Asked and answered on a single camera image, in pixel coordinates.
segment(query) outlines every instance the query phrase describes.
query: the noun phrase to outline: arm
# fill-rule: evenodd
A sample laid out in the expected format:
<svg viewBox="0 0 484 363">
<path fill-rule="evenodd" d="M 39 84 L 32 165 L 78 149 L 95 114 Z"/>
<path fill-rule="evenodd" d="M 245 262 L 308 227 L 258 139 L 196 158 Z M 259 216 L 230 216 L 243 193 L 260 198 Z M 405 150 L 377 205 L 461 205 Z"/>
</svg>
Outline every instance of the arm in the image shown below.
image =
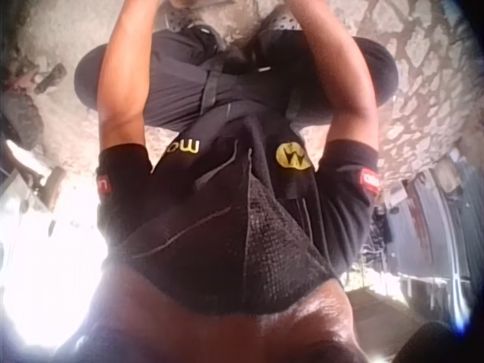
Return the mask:
<svg viewBox="0 0 484 363">
<path fill-rule="evenodd" d="M 311 47 L 321 86 L 334 109 L 328 141 L 348 139 L 378 149 L 373 82 L 363 55 L 326 0 L 287 0 Z"/>
<path fill-rule="evenodd" d="M 144 145 L 151 33 L 160 0 L 125 0 L 107 46 L 98 86 L 101 150 Z"/>
</svg>

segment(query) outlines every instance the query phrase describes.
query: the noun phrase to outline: yellow logo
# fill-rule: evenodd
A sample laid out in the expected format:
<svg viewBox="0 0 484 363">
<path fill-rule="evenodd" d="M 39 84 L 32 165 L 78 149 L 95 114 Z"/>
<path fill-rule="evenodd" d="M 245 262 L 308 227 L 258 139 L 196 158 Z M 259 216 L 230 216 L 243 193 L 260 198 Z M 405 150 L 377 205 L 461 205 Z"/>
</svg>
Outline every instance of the yellow logo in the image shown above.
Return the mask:
<svg viewBox="0 0 484 363">
<path fill-rule="evenodd" d="M 200 141 L 192 140 L 189 138 L 188 140 L 180 140 L 180 142 L 173 142 L 168 148 L 166 152 L 168 154 L 174 153 L 177 150 L 183 151 L 184 153 L 192 153 L 198 154 L 200 151 Z"/>
<path fill-rule="evenodd" d="M 306 151 L 297 142 L 288 142 L 278 147 L 275 158 L 279 165 L 287 169 L 305 170 L 311 167 Z"/>
</svg>

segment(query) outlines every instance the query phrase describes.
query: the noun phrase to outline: stone pavement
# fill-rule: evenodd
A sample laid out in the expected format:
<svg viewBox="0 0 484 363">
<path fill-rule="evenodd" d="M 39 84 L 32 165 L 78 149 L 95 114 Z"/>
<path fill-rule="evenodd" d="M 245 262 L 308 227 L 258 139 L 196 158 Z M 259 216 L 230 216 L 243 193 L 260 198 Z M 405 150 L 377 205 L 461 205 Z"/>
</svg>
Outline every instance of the stone pavement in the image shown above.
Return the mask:
<svg viewBox="0 0 484 363">
<path fill-rule="evenodd" d="M 395 55 L 400 86 L 381 112 L 381 175 L 388 184 L 432 166 L 460 137 L 477 99 L 475 46 L 469 28 L 451 2 L 440 0 L 328 0 L 354 36 L 371 38 Z M 235 0 L 202 10 L 199 16 L 228 42 L 243 42 L 278 0 Z M 43 150 L 73 175 L 90 180 L 97 166 L 97 116 L 76 99 L 73 74 L 81 57 L 106 42 L 120 0 L 43 0 L 30 9 L 19 46 L 38 64 L 62 62 L 67 78 L 45 95 L 33 95 L 45 122 Z M 317 164 L 325 127 L 302 130 Z M 147 129 L 155 163 L 175 136 Z"/>
</svg>

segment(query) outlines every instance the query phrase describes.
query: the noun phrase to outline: black shirt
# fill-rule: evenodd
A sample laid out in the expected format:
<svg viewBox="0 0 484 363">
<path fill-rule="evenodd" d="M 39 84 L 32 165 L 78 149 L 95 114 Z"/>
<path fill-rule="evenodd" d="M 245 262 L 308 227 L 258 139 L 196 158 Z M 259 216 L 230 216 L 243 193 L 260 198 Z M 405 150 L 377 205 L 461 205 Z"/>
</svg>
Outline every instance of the black shirt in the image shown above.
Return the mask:
<svg viewBox="0 0 484 363">
<path fill-rule="evenodd" d="M 284 118 L 235 102 L 183 131 L 154 169 L 141 145 L 103 151 L 107 263 L 202 313 L 287 309 L 352 264 L 378 184 L 371 147 L 329 142 L 316 172 L 303 145 Z"/>
</svg>

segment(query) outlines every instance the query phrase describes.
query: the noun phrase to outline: shoe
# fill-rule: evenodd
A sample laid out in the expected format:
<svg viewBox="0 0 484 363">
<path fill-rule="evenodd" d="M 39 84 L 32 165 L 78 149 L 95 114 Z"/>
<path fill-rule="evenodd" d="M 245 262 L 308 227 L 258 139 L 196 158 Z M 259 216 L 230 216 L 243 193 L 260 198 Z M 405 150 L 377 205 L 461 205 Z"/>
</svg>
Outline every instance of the shoe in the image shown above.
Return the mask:
<svg viewBox="0 0 484 363">
<path fill-rule="evenodd" d="M 197 16 L 196 11 L 190 9 L 177 9 L 173 7 L 171 2 L 166 2 L 163 12 L 165 14 L 165 25 L 169 31 L 179 33 L 183 29 L 197 27 L 200 31 L 212 34 L 215 37 L 218 51 L 224 51 L 227 49 L 228 45 L 224 39 L 222 39 L 220 34 L 210 25 L 201 20 Z"/>
<path fill-rule="evenodd" d="M 277 6 L 271 14 L 264 19 L 261 32 L 266 30 L 302 30 L 296 18 L 284 5 Z"/>
</svg>

